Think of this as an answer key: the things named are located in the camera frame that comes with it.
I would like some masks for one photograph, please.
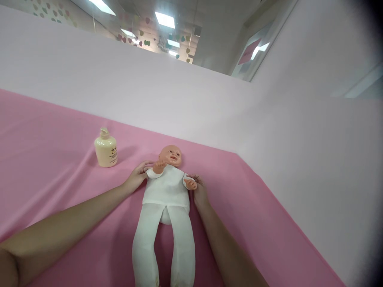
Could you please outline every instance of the baby doll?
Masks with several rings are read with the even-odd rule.
[[[154,239],[160,222],[171,224],[173,228],[170,286],[193,286],[195,252],[188,190],[195,190],[197,183],[178,169],[181,162],[180,149],[175,145],[168,145],[161,151],[154,167],[147,171],[149,179],[132,249],[137,287],[159,286]]]

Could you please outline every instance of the doll leg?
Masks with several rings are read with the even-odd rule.
[[[164,208],[164,205],[154,203],[142,205],[132,248],[134,278],[137,287],[159,286],[154,240]]]
[[[189,212],[181,206],[168,206],[168,212],[174,235],[170,286],[192,287],[195,275],[195,247]]]

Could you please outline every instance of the pink table cover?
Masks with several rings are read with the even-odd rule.
[[[234,153],[5,90],[0,123],[0,241],[121,184],[138,163],[176,144],[184,154],[180,168],[202,175],[213,207],[270,286],[344,286],[262,179]],[[117,140],[118,164],[109,169],[97,165],[94,152],[101,126]],[[31,286],[134,286],[131,249],[143,194],[144,186]],[[223,286],[194,203],[190,218],[195,286]],[[171,226],[160,224],[155,251],[161,285],[169,286]]]

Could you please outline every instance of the human hand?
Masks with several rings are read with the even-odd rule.
[[[209,198],[207,197],[207,189],[202,178],[197,174],[186,175],[195,180],[197,188],[193,192],[194,203],[200,211],[201,209],[208,208],[210,206]]]
[[[156,161],[156,163],[153,166],[153,171],[156,174],[163,173],[164,168],[166,167],[167,163],[163,160]]]
[[[184,182],[188,190],[195,190],[197,188],[197,183],[192,179],[184,179]]]
[[[147,165],[151,163],[154,163],[154,161],[143,161],[140,163],[122,184],[129,193],[133,193],[141,185],[144,179],[148,178],[146,171],[152,167]]]

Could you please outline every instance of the ceiling light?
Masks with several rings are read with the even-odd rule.
[[[156,12],[156,17],[157,17],[158,23],[160,23],[160,25],[164,25],[166,27],[170,27],[173,29],[175,28],[174,18],[172,16]]]
[[[172,45],[172,46],[174,46],[174,47],[177,47],[177,48],[180,47],[180,43],[178,43],[178,42],[176,42],[176,41],[172,41],[172,40],[169,40],[169,39],[168,39],[168,43],[169,43],[169,45]]]
[[[124,29],[121,29],[122,32],[124,32],[126,35],[128,35],[129,37],[133,37],[135,38],[136,35],[134,35],[132,32],[128,31],[128,30],[124,30]]]
[[[169,51],[169,54],[172,55],[172,56],[177,56],[178,53],[174,52],[174,51]]]
[[[103,2],[103,0],[89,0],[89,1],[92,2],[94,5],[96,5],[96,7],[100,9],[102,12],[116,16],[116,14],[112,11],[112,9],[110,9],[109,6]]]
[[[266,51],[269,44],[270,43],[267,43],[267,44],[264,44],[263,46],[256,47],[253,54],[251,55],[251,59],[254,60],[255,55],[258,53],[258,51],[262,51],[262,52]]]

